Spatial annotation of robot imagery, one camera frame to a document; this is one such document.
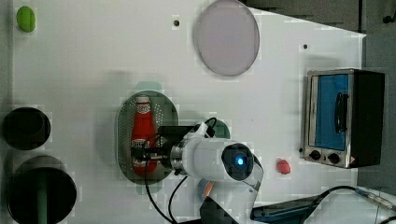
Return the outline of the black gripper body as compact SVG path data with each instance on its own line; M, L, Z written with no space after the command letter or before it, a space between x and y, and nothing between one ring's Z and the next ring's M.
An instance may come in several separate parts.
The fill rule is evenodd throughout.
M131 140L130 154L134 170L155 170L160 163L171 169L171 150L192 126L161 126L156 133L136 135Z

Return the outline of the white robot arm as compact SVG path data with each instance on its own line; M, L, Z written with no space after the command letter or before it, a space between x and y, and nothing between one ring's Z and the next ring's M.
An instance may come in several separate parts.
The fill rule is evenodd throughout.
M199 209L202 224L254 224L250 218L263 168L244 144L217 138L208 124L162 126L131 145L139 161L159 161L177 175L205 179L212 188Z

